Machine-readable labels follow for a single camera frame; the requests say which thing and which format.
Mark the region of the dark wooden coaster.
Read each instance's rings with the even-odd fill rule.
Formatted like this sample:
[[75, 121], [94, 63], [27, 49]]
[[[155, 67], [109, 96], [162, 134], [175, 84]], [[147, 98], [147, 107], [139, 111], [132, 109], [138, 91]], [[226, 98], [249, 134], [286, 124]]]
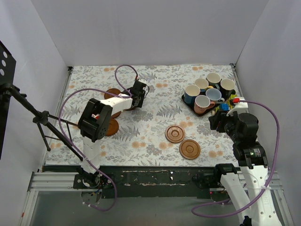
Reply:
[[106, 132], [106, 136], [113, 136], [118, 132], [119, 129], [119, 123], [117, 122], [116, 119], [111, 118], [108, 126], [108, 130]]

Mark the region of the blue mug white inside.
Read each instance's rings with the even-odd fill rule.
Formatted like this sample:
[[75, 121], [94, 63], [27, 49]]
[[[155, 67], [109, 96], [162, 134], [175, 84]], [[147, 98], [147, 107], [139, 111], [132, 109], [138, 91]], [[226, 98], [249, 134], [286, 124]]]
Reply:
[[196, 85], [188, 85], [184, 91], [184, 102], [188, 105], [192, 105], [195, 98], [199, 96], [200, 89]]

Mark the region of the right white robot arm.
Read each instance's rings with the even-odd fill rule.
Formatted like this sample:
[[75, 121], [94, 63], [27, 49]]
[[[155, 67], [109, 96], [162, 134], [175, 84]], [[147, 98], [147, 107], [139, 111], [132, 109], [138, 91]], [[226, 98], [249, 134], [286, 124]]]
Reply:
[[258, 119], [249, 113], [228, 114], [218, 110], [209, 117], [210, 128], [226, 133], [233, 142], [246, 187], [243, 188], [232, 164], [217, 164], [213, 183], [224, 187], [238, 212], [242, 226], [279, 226], [268, 181], [268, 160], [264, 148], [257, 142]]

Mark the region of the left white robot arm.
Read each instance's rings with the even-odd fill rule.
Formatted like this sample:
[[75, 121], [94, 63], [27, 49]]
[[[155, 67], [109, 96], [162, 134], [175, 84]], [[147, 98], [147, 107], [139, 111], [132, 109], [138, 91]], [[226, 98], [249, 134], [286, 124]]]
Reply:
[[141, 108], [147, 85], [135, 81], [133, 87], [104, 100], [90, 99], [79, 119], [78, 128], [83, 137], [83, 162], [81, 168], [87, 172], [84, 183], [96, 188], [100, 177], [95, 174], [100, 167], [100, 140], [109, 129], [111, 116], [133, 107]]

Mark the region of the blue toy block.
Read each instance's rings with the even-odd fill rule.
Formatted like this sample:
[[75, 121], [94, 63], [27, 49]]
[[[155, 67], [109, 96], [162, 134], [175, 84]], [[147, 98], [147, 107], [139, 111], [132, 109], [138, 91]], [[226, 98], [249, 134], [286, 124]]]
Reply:
[[229, 111], [230, 110], [228, 104], [220, 104], [219, 109], [221, 109], [223, 111]]

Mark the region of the black tray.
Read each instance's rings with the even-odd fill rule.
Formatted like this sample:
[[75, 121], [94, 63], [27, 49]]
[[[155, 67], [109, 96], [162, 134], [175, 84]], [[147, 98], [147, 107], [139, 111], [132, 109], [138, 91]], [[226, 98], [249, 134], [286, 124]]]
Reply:
[[219, 90], [209, 88], [206, 91], [202, 91], [193, 85], [189, 85], [185, 88], [181, 98], [195, 115], [201, 117], [212, 110], [217, 110], [221, 104], [227, 102], [231, 95], [235, 94], [236, 91], [234, 89]]

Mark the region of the pink floral mug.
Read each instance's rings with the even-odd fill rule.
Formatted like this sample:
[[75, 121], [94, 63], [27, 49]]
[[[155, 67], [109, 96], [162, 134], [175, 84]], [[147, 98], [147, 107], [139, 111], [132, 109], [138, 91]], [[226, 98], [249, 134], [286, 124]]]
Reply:
[[195, 98], [194, 112], [198, 115], [203, 114], [209, 108], [215, 106], [215, 102], [210, 100], [207, 96], [199, 95]]

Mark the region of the yellow green toy block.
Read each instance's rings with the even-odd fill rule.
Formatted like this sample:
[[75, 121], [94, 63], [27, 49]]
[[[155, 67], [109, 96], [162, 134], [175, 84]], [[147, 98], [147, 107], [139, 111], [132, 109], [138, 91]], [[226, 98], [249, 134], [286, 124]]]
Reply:
[[233, 100], [234, 98], [236, 98], [237, 95], [236, 94], [231, 94], [230, 97], [229, 97], [229, 101]]

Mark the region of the light blue mug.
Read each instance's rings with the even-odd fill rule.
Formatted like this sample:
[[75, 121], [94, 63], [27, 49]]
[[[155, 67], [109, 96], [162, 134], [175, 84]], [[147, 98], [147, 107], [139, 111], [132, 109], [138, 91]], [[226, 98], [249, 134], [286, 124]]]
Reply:
[[206, 91], [206, 96], [215, 104], [221, 104], [225, 102], [225, 99], [222, 97], [222, 93], [215, 88], [208, 89]]

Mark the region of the black mug white inside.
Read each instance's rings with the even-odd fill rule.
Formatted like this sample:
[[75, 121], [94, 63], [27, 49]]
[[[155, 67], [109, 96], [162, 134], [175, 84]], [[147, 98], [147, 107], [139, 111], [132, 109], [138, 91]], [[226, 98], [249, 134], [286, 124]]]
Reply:
[[222, 79], [220, 82], [220, 91], [222, 97], [228, 97], [235, 88], [235, 82], [231, 79]]

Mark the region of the cream mug back left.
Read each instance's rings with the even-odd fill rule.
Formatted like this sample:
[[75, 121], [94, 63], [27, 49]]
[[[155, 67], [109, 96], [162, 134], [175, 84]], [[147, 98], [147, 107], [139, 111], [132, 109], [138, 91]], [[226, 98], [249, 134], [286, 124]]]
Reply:
[[200, 90], [207, 90], [209, 82], [204, 78], [198, 78], [195, 80], [195, 85], [198, 86]]

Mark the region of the black tripod stand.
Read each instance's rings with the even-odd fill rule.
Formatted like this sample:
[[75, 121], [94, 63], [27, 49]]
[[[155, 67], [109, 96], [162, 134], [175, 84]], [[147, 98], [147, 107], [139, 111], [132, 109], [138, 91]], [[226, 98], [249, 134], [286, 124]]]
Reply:
[[71, 142], [67, 140], [67, 137], [65, 137], [53, 124], [51, 124], [48, 120], [48, 117], [52, 119], [59, 120], [59, 118], [50, 115], [48, 111], [40, 112], [34, 108], [30, 102], [26, 99], [26, 94], [21, 94], [20, 89], [14, 85], [9, 89], [11, 97], [14, 97], [15, 100], [17, 100], [25, 109], [27, 109], [29, 112], [31, 112], [35, 117], [33, 118], [32, 122], [35, 123], [38, 126], [38, 129], [40, 131], [40, 134], [44, 140], [45, 146], [47, 148], [47, 151], [50, 152], [51, 148], [46, 140], [44, 131], [42, 129], [42, 125], [47, 127], [60, 141], [62, 141], [81, 161], [83, 161], [83, 157], [75, 151], [75, 149], [72, 147]]

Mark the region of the black perforated panel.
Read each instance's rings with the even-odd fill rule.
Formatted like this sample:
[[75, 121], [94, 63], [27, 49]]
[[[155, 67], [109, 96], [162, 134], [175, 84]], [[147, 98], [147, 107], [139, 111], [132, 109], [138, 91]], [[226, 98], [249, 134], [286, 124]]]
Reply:
[[4, 144], [6, 125], [8, 120], [8, 110], [11, 94], [9, 89], [13, 85], [16, 69], [16, 60], [12, 54], [0, 42], [0, 154]]

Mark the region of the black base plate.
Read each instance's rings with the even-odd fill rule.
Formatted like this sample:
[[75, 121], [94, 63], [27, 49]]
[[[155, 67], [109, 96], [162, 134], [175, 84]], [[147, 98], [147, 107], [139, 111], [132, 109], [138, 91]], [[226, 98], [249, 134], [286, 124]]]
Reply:
[[106, 176], [78, 170], [73, 188], [92, 190], [108, 199], [129, 197], [196, 197], [221, 201], [226, 189], [215, 179], [212, 167], [117, 167], [100, 168]]

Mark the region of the aluminium frame rail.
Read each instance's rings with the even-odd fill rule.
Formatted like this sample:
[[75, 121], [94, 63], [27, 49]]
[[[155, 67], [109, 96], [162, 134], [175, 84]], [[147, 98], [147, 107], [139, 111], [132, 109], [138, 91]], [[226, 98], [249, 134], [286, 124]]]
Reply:
[[34, 172], [31, 176], [25, 205], [20, 218], [20, 226], [28, 226], [39, 192], [91, 192], [94, 188], [83, 185], [81, 179], [76, 179], [76, 172]]

